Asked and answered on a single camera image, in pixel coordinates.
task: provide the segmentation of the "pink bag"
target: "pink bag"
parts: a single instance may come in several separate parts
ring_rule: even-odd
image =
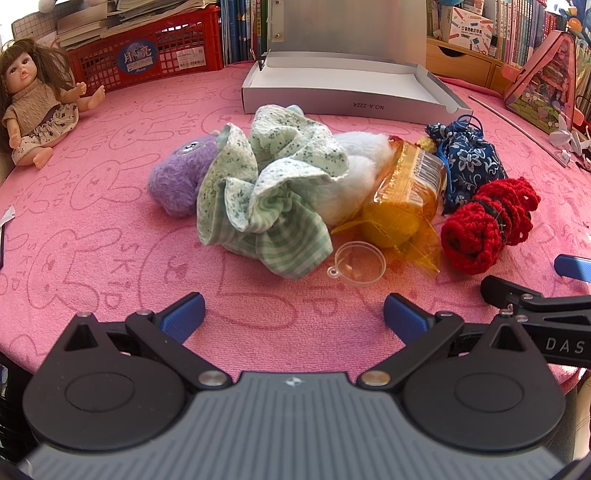
[[[560,30],[550,32],[516,73],[514,67],[503,69],[503,75],[514,81],[504,94],[509,110],[548,134],[558,129],[561,114],[569,131],[573,121],[580,124],[577,120],[581,114],[574,106],[576,49],[572,35]]]

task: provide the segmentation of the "drawer handle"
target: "drawer handle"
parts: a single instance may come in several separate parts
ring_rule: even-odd
[[[445,47],[439,47],[439,50],[441,50],[441,52],[448,57],[463,57],[465,55],[465,53],[461,51],[456,51]]]

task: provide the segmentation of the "yellow bread package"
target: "yellow bread package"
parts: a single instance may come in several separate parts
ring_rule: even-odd
[[[435,155],[404,140],[391,140],[395,152],[378,176],[373,193],[332,233],[355,228],[365,241],[387,253],[439,272],[441,246],[431,225],[446,169]]]

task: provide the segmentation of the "sticker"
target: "sticker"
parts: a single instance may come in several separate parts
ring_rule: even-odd
[[[205,50],[203,47],[187,48],[177,52],[178,68],[181,70],[202,67],[205,65]]]
[[[158,49],[149,40],[137,40],[127,44],[119,51],[117,63],[125,73],[138,74],[156,64]]]

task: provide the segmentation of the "box lid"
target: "box lid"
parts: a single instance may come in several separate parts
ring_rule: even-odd
[[[425,65],[424,0],[268,1],[268,49],[366,55]]]

